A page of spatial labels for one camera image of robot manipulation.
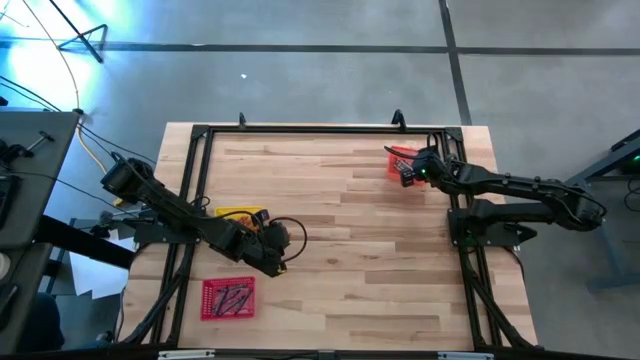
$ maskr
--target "wooden table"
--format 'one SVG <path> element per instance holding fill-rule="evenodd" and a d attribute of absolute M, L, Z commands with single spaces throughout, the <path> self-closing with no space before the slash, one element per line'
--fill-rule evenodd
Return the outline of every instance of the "wooden table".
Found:
<path fill-rule="evenodd" d="M 155 175 L 176 193 L 192 125 L 167 124 L 160 150 Z M 489 129 L 463 127 L 463 132 L 468 161 L 495 171 Z M 217 206 L 264 206 L 272 216 L 302 221 L 309 244 L 287 264 L 289 271 L 274 279 L 198 245 L 180 347 L 471 350 L 460 264 L 445 217 L 449 198 L 429 187 L 405 189 L 386 178 L 383 145 L 420 148 L 424 139 L 216 134 L 205 191 L 211 198 L 209 213 Z M 196 163 L 189 199 L 199 167 Z M 301 246 L 301 231 L 295 224 L 287 226 L 293 240 L 287 253 L 293 254 Z M 133 264 L 123 336 L 156 300 L 166 252 L 166 245 L 150 246 Z M 497 303 L 521 334 L 536 343 L 518 264 L 499 248 L 487 248 L 487 259 Z M 255 318 L 200 321 L 203 279 L 247 275 L 257 280 Z M 163 338 L 172 312 L 173 303 Z M 489 339 L 482 308 L 480 315 Z"/>

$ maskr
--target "gray floor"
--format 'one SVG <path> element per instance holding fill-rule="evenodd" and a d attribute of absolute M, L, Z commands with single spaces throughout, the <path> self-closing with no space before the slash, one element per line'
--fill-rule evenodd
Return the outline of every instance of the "gray floor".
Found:
<path fill-rule="evenodd" d="M 445 44 L 436 0 L 59 3 L 82 29 L 107 22 L 111 41 Z M 70 35 L 47 2 L 36 5 L 54 37 Z M 14 1 L 9 15 L 30 28 L 3 19 L 0 35 L 43 37 L 21 7 Z M 451 0 L 449 7 L 462 46 L 640 46 L 637 1 Z M 91 128 L 149 156 L 157 153 L 167 121 L 235 121 L 239 111 L 249 121 L 386 123 L 401 108 L 411 123 L 460 124 L 446 55 L 109 52 L 104 65 L 84 54 L 68 58 Z M 490 127 L 499 169 L 566 179 L 640 124 L 638 60 L 462 56 L 461 66 L 473 123 Z M 72 108 L 63 66 L 50 44 L 0 50 L 0 73 Z M 100 176 L 74 141 L 61 178 L 110 201 Z M 595 192 L 610 205 L 610 221 L 629 256 L 640 256 L 632 243 L 637 217 L 621 206 L 623 189 Z M 56 186 L 47 213 L 67 220 L 104 208 Z M 587 280 L 607 274 L 602 244 L 593 234 L 539 228 L 522 258 L 540 344 L 638 358 L 640 287 L 588 292 Z M 75 346 L 112 326 L 117 301 L 68 298 L 60 307 L 69 346 Z M 81 307 L 86 311 L 75 311 Z"/>

